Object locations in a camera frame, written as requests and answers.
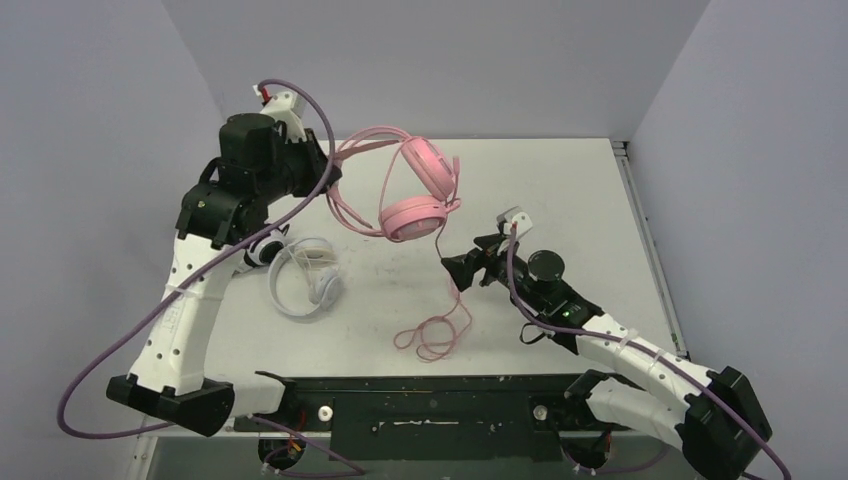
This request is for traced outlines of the black white headphones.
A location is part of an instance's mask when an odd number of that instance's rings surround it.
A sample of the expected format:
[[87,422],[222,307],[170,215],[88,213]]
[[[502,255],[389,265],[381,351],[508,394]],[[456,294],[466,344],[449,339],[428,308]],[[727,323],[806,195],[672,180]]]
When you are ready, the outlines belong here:
[[277,254],[289,244],[287,234],[290,226],[283,225],[272,230],[266,237],[256,240],[245,250],[237,271],[248,272],[254,268],[267,267]]

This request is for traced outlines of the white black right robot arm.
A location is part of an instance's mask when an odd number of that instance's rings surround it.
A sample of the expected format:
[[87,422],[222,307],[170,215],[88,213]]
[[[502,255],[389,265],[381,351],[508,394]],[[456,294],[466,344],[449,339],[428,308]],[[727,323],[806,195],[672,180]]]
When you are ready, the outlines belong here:
[[787,470],[768,444],[773,431],[743,373],[716,371],[648,342],[565,282],[565,262],[553,251],[521,259],[515,233],[506,232],[474,243],[441,261],[459,290],[482,272],[481,285],[507,287],[512,303],[555,343],[604,366],[567,388],[565,409],[574,425],[600,421],[652,436],[679,450],[705,479],[744,477],[761,453]]

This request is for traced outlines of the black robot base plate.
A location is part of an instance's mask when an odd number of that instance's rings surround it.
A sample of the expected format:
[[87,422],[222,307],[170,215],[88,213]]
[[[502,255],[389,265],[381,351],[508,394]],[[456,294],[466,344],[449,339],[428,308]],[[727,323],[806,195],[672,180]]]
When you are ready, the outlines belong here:
[[425,377],[301,377],[287,382],[270,421],[328,434],[349,460],[557,461],[561,441],[598,448],[620,427],[568,400],[575,374]]

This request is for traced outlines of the pink headphones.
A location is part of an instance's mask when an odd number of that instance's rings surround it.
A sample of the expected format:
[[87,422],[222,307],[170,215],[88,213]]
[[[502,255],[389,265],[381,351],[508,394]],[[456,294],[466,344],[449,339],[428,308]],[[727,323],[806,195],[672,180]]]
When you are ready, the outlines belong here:
[[[435,234],[434,247],[441,255],[439,241],[449,216],[461,206],[459,197],[460,159],[448,159],[431,140],[412,135],[394,126],[372,126],[359,130],[331,149],[333,164],[342,168],[345,161],[365,152],[393,146],[378,199],[377,223],[365,220],[342,197],[340,182],[332,181],[326,192],[331,215],[349,231],[369,238],[382,238],[399,244]],[[424,195],[412,196],[389,206],[384,204],[386,190],[398,159],[403,159],[423,187]],[[447,312],[431,316],[417,326],[395,334],[398,350],[411,347],[419,360],[434,363],[448,358],[473,325],[473,316],[463,303],[454,281],[449,282],[453,305]]]

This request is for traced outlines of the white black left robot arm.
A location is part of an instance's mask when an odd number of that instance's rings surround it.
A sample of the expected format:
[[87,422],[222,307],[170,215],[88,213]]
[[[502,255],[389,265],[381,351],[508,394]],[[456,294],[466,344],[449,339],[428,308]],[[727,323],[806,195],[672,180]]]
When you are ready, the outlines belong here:
[[285,382],[267,372],[208,376],[208,345],[245,249],[274,226],[270,205],[284,196],[308,203],[336,175],[298,114],[233,115],[219,147],[181,200],[171,272],[145,345],[128,373],[109,380],[106,396],[207,437],[253,414],[284,430],[299,415]]

